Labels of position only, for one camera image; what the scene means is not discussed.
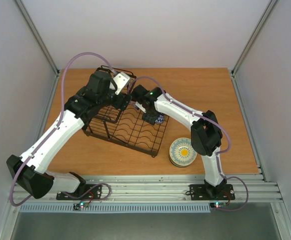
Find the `black wire dish rack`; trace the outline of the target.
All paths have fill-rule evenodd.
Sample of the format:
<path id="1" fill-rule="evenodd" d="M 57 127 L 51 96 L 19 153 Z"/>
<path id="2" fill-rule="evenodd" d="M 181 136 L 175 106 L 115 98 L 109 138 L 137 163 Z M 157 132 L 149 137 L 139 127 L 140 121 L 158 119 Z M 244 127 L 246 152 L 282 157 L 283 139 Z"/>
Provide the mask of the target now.
<path id="1" fill-rule="evenodd" d="M 125 110 L 109 105 L 82 128 L 86 136 L 95 137 L 138 152 L 156 157 L 169 121 L 164 116 L 162 124 L 151 125 L 142 120 L 143 112 L 129 104 Z"/>

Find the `yellow rimmed sun bowl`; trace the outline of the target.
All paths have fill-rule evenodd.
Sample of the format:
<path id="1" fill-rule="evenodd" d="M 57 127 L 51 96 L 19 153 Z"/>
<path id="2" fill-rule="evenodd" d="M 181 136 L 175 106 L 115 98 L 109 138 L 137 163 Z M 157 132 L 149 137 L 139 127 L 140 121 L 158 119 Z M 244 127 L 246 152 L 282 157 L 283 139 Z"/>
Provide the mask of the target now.
<path id="1" fill-rule="evenodd" d="M 197 155 L 197 152 L 191 145 L 191 140 L 186 137 L 177 138 L 169 147 L 168 157 L 179 159 L 179 161 L 195 160 Z"/>

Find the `blue white patterned bowl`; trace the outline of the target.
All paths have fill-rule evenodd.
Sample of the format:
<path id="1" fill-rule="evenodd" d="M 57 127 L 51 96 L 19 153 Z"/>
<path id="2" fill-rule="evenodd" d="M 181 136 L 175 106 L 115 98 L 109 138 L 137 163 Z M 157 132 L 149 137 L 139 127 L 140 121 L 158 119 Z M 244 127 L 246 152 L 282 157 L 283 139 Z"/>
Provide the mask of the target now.
<path id="1" fill-rule="evenodd" d="M 155 123 L 158 124 L 158 125 L 161 125 L 161 124 L 164 123 L 164 121 L 165 121 L 165 116 L 162 115 L 162 114 L 160 114 L 160 115 L 157 117 L 157 119 L 155 120 Z"/>

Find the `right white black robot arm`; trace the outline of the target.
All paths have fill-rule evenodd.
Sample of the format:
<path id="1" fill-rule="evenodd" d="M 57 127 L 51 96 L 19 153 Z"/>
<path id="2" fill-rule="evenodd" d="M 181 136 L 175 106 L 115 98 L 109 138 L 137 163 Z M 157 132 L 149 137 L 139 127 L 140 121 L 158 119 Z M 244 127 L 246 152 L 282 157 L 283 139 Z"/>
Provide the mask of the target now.
<path id="1" fill-rule="evenodd" d="M 172 98 L 159 87 L 147 90 L 138 85 L 131 91 L 132 100 L 144 114 L 145 120 L 154 124 L 159 115 L 167 115 L 181 123 L 190 131 L 191 146 L 201 156 L 205 179 L 204 186 L 209 199 L 216 199 L 224 192 L 227 181 L 218 153 L 221 150 L 223 134 L 212 111 L 202 112 L 192 109 Z"/>

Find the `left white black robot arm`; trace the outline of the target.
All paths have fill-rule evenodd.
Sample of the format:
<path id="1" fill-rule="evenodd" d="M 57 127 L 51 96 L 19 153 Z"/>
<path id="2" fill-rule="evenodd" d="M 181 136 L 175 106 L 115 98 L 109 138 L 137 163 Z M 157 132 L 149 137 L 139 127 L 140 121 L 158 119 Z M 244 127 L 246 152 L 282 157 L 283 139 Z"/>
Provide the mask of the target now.
<path id="1" fill-rule="evenodd" d="M 20 156 L 11 155 L 6 164 L 14 182 L 30 196 L 40 199 L 52 188 L 68 192 L 74 199 L 86 194 L 84 181 L 74 173 L 48 173 L 47 169 L 64 144 L 80 129 L 89 125 L 107 106 L 125 110 L 131 97 L 122 92 L 131 77 L 124 72 L 112 76 L 96 70 L 88 83 L 64 104 L 63 111 L 50 128 Z"/>

